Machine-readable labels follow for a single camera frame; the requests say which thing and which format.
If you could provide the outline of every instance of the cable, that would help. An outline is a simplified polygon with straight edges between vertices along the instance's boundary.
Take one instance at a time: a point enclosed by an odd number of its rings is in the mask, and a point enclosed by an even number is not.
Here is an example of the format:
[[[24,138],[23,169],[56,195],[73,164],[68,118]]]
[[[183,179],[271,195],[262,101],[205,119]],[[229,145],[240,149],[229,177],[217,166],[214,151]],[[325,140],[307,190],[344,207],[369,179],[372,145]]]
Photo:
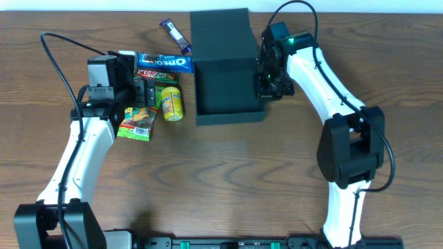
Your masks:
[[[81,102],[83,100],[84,93],[86,93],[86,90],[88,89],[89,85],[84,85],[77,94],[77,102]]]
[[[340,100],[346,104],[349,108],[351,108],[351,110],[353,110],[355,113],[357,113],[357,115],[359,115],[364,122],[368,123],[370,125],[370,127],[375,131],[375,133],[380,137],[380,139],[383,141],[383,144],[386,148],[386,151],[388,151],[388,155],[389,155],[389,160],[390,160],[390,175],[389,175],[389,179],[388,181],[385,183],[385,185],[378,187],[378,188],[374,188],[374,189],[360,189],[357,190],[354,195],[355,195],[355,202],[354,202],[354,211],[352,213],[352,221],[351,221],[351,226],[350,226],[350,235],[349,235],[349,243],[348,243],[348,247],[349,249],[351,248],[351,243],[352,243],[352,232],[354,231],[354,224],[355,224],[355,216],[356,216],[356,209],[357,209],[357,203],[359,201],[359,197],[360,197],[360,193],[361,192],[372,192],[372,193],[377,193],[377,192],[382,192],[386,189],[389,188],[389,186],[391,185],[392,181],[394,180],[394,176],[395,176],[395,159],[394,159],[394,154],[392,152],[392,148],[388,142],[388,140],[386,139],[386,137],[384,136],[384,134],[380,131],[380,129],[378,128],[378,126],[369,118],[367,117],[367,115],[365,115],[364,113],[362,113],[357,107],[355,107],[353,104],[351,104],[345,96],[343,96],[341,94],[341,92],[334,86],[334,84],[332,84],[331,80],[328,78],[328,76],[326,75],[326,73],[324,72],[324,70],[321,68],[320,62],[317,59],[317,54],[316,54],[316,47],[317,47],[317,34],[318,34],[318,18],[317,18],[317,13],[314,10],[314,8],[307,2],[305,1],[288,1],[284,4],[282,4],[272,15],[272,17],[270,18],[267,26],[269,26],[269,24],[271,24],[272,20],[274,19],[274,17],[277,15],[277,13],[286,5],[290,4],[290,3],[302,3],[305,4],[307,7],[309,7],[312,11],[312,14],[314,15],[314,19],[315,19],[315,30],[314,30],[314,45],[312,46],[312,55],[314,57],[314,62],[316,64],[316,68],[318,69],[318,71],[320,72],[320,74],[325,78],[325,81],[329,84],[329,86],[332,88],[332,90],[334,90],[335,94],[337,94],[337,96],[340,98]],[[262,51],[263,49],[263,41],[262,41],[262,45],[260,47],[260,51]]]
[[[91,50],[91,51],[96,52],[101,55],[105,55],[105,54],[103,52],[100,52],[100,51],[94,49],[94,48],[88,47],[84,44],[78,43],[76,41],[73,41],[73,40],[66,38],[64,36],[61,36],[61,35],[57,35],[54,33],[46,33],[46,32],[43,32],[40,35],[40,39],[42,41],[42,45],[43,45],[44,50],[46,51],[46,54],[48,55],[51,63],[53,64],[55,70],[57,71],[58,75],[62,78],[62,81],[63,81],[65,87],[68,89],[69,95],[71,96],[71,99],[74,102],[74,107],[75,107],[75,111],[77,112],[77,115],[78,115],[78,121],[79,121],[78,123],[80,126],[80,132],[78,134],[77,143],[75,144],[75,147],[74,147],[74,150],[72,151],[71,157],[69,157],[68,163],[66,164],[66,167],[63,171],[62,179],[58,185],[58,199],[57,199],[57,215],[58,215],[58,221],[60,223],[60,229],[62,230],[62,234],[64,237],[64,242],[66,244],[66,247],[68,249],[72,249],[71,240],[69,239],[68,230],[66,229],[66,224],[63,219],[62,204],[63,204],[64,191],[66,191],[66,188],[65,188],[66,180],[68,178],[69,172],[71,171],[72,163],[75,159],[75,156],[77,155],[78,149],[80,148],[80,145],[82,144],[82,141],[83,141],[83,132],[84,132],[83,131],[83,119],[82,119],[82,113],[80,111],[80,108],[78,107],[77,100],[75,99],[74,92],[72,91],[72,88],[69,86],[68,81],[66,80],[65,76],[63,75],[62,71],[60,70],[59,66],[57,65],[57,62],[55,62],[54,57],[52,56],[51,52],[49,51],[48,46],[46,45],[46,42],[44,41],[44,37],[47,35],[63,39],[65,41],[71,42],[77,46],[81,46],[82,48]]]

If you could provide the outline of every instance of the green connector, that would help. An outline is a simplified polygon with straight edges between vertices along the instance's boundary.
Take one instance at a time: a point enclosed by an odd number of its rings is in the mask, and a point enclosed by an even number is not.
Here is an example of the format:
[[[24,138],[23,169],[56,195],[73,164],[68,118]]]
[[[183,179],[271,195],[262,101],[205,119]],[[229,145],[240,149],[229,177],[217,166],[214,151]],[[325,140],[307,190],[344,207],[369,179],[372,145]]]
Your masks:
[[[189,249],[190,243],[189,242],[181,242],[180,243],[180,249]]]
[[[280,243],[272,242],[271,243],[271,249],[280,249]]]

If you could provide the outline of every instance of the candy bar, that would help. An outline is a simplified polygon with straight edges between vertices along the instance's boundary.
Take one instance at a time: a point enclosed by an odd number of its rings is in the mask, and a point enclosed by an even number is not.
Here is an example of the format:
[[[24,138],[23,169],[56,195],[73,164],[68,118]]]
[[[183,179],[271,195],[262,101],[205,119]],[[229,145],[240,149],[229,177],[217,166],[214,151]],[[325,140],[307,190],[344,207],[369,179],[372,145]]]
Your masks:
[[[156,82],[178,84],[179,77],[175,73],[163,73],[149,69],[139,69],[136,76],[143,78],[152,78]]]
[[[172,36],[172,38],[174,38],[175,43],[179,45],[182,55],[191,51],[191,44],[180,33],[180,31],[175,28],[175,25],[172,23],[171,19],[168,18],[165,21],[162,21],[160,25]]]

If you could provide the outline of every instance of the white wall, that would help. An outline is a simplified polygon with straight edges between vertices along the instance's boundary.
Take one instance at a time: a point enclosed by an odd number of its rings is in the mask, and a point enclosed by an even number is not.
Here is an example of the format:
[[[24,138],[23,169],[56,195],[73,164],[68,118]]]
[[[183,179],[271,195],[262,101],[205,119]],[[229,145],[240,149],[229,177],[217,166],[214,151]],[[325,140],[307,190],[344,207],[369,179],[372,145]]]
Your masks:
[[[307,0],[318,12],[443,13],[443,0]],[[273,12],[286,0],[0,0],[0,10],[192,11],[249,8]],[[283,12],[307,12],[291,4]]]

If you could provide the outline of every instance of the snack package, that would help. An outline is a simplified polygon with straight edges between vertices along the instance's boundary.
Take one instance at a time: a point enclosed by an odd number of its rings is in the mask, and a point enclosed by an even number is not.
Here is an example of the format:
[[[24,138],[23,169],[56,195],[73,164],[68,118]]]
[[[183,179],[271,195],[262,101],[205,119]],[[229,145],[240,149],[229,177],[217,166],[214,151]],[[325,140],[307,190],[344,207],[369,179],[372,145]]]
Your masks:
[[[139,53],[138,68],[174,73],[194,73],[192,58],[184,55],[153,55]]]
[[[162,21],[160,23],[160,26],[162,26],[169,35],[174,39],[175,43],[179,45],[181,54],[184,55],[187,52],[190,52],[191,44],[188,42],[188,40],[180,33],[180,31],[175,27],[174,23],[172,23],[171,19],[166,19],[165,21]]]
[[[145,108],[127,108],[125,119],[118,128],[117,136],[149,141],[154,120],[161,105],[161,91],[165,87],[155,86],[155,106]]]
[[[179,76],[176,73],[164,73],[155,70],[149,69],[139,69],[136,77],[141,76],[143,78],[151,78],[156,82],[169,83],[169,84],[178,84]]]

